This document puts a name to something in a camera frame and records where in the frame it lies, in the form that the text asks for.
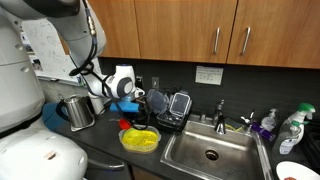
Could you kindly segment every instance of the sponge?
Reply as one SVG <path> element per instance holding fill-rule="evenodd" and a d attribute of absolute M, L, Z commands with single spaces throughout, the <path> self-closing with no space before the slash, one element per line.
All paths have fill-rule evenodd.
<path fill-rule="evenodd" d="M 235 132 L 243 131 L 242 124 L 233 121 L 230 118 L 225 119 L 226 128 Z"/>

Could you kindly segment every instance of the black countertop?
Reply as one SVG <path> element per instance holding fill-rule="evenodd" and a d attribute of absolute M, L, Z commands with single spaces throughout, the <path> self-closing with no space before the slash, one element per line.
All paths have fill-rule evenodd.
<path fill-rule="evenodd" d="M 101 153 L 122 160 L 129 165 L 139 167 L 151 174 L 163 179 L 199 179 L 188 173 L 176 170 L 160 162 L 162 153 L 171 137 L 170 132 L 160 131 L 161 140 L 157 149 L 150 154 L 138 154 L 126 151 L 119 141 L 120 128 L 118 125 L 118 113 L 106 112 L 96 119 L 94 126 L 72 132 L 70 124 L 66 123 L 56 129 L 56 132 L 74 140 L 76 143 L 91 147 Z M 276 176 L 276 166 L 281 161 L 293 161 L 310 167 L 299 145 L 295 146 L 287 156 L 275 155 L 271 152 L 271 145 L 265 141 L 273 176 Z"/>

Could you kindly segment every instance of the stainless steel kettle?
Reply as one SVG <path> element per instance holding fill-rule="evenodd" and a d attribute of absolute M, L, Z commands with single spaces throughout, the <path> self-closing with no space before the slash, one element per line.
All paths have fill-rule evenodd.
<path fill-rule="evenodd" d="M 63 119 L 70 121 L 71 130 L 78 131 L 94 125 L 95 119 L 89 108 L 90 98 L 79 94 L 72 95 L 61 100 L 56 108 L 57 114 Z M 62 112 L 62 108 L 67 109 L 67 114 Z"/>

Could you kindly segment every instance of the white robot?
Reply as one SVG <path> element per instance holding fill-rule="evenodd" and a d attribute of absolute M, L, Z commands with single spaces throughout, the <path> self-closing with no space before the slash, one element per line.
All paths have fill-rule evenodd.
<path fill-rule="evenodd" d="M 41 119 L 44 95 L 16 31 L 22 20 L 40 18 L 47 18 L 66 41 L 79 67 L 72 73 L 82 73 L 92 95 L 122 98 L 141 92 L 134 86 L 131 66 L 117 67 L 108 78 L 86 70 L 106 45 L 104 31 L 86 0 L 0 0 L 1 180 L 78 180 L 87 167 L 86 153 L 50 132 Z"/>

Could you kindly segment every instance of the kitchen sink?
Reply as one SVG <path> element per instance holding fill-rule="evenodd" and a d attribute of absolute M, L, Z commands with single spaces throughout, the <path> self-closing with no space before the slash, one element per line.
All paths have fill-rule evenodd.
<path fill-rule="evenodd" d="M 172 135 L 161 162 L 202 179 L 273 179 L 267 152 L 256 132 L 216 133 L 210 122 L 190 115 L 183 132 Z"/>

